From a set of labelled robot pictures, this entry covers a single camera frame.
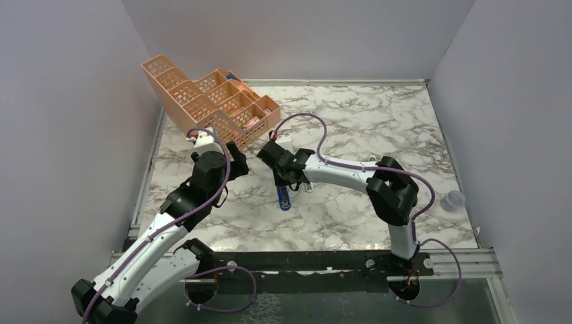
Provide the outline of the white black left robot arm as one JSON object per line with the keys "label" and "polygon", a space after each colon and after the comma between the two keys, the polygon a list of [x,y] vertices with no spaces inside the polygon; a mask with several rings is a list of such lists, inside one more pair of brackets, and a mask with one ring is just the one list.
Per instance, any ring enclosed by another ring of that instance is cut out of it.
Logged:
{"label": "white black left robot arm", "polygon": [[197,239],[188,240],[169,260],[161,259],[220,206],[227,182],[247,173],[246,156],[234,142],[195,157],[192,175],[167,196],[146,231],[108,269],[72,287],[83,323],[135,323],[177,281],[209,274],[212,250]]}

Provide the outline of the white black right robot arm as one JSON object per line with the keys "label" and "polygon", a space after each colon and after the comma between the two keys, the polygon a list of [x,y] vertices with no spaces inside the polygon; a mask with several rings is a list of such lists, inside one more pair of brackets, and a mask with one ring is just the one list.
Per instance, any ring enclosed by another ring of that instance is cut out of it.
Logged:
{"label": "white black right robot arm", "polygon": [[418,248],[410,216],[419,187],[394,158],[384,156],[376,163],[335,159],[306,148],[292,153],[274,140],[257,157],[273,170],[280,185],[326,183],[367,194],[377,217],[388,225],[390,268],[405,275],[416,266]]}

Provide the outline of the blue black stapler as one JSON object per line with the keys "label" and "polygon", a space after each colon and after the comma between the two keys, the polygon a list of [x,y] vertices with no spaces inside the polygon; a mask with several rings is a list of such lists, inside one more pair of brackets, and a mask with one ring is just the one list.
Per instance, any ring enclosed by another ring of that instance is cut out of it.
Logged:
{"label": "blue black stapler", "polygon": [[289,188],[287,186],[277,186],[277,197],[280,210],[282,211],[290,210],[291,200],[289,197]]}

